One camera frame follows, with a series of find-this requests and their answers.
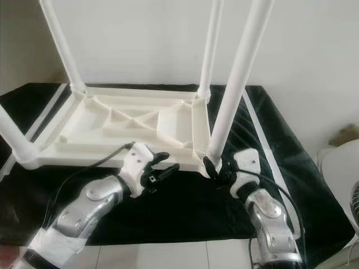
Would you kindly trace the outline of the white plastic table leg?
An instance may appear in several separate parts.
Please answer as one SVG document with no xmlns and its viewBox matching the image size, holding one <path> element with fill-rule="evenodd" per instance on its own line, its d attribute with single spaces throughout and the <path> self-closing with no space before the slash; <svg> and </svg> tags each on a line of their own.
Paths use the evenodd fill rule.
<svg viewBox="0 0 359 269">
<path fill-rule="evenodd" d="M 25 169 L 34 170 L 43 166 L 39 161 L 38 148 L 21 133 L 15 121 L 3 108 L 0 108 L 0 134 L 10 146 L 16 161 Z"/>
<path fill-rule="evenodd" d="M 59 23 L 59 18 L 57 18 L 56 11 L 54 10 L 52 0 L 39 0 L 39 5 L 43 10 L 44 18 L 61 58 L 65 74 L 69 79 L 70 87 L 74 92 L 87 93 L 86 84 L 83 82 L 79 69 L 75 64 L 69 44 L 62 31 L 61 23 Z"/>
<path fill-rule="evenodd" d="M 251 2 L 206 153 L 215 166 L 220 165 L 236 110 L 251 74 L 275 1 L 252 0 Z"/>
<path fill-rule="evenodd" d="M 209 102 L 211 96 L 210 85 L 212 81 L 213 64 L 215 59 L 215 52 L 217 49 L 217 41 L 222 20 L 224 2 L 225 0 L 213 0 L 210 10 L 202 69 L 200 73 L 200 83 L 197 90 L 197 97 L 204 99 L 207 103 Z"/>
</svg>

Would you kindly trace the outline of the pink table cover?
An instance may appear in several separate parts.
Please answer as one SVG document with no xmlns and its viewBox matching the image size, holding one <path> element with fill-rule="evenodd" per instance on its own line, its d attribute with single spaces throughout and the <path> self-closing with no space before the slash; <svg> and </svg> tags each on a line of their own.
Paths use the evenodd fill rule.
<svg viewBox="0 0 359 269">
<path fill-rule="evenodd" d="M 20 254 L 20 248 L 18 246 L 2 244 L 0 246 L 0 263 L 1 269 L 10 269 L 15 259 Z"/>
</svg>

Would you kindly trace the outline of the white plastic table top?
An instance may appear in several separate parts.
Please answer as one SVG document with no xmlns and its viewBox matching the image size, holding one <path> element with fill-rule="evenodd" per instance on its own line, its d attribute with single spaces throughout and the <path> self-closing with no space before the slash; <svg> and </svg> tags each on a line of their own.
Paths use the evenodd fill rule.
<svg viewBox="0 0 359 269">
<path fill-rule="evenodd" d="M 31 143 L 43 166 L 106 159 L 105 166 L 118 168 L 125 156 L 118 149 L 136 142 L 170 154 L 157 170 L 179 164 L 181 171 L 199 171 L 209 141 L 207 102 L 194 92 L 87 87 L 72 91 Z"/>
</svg>

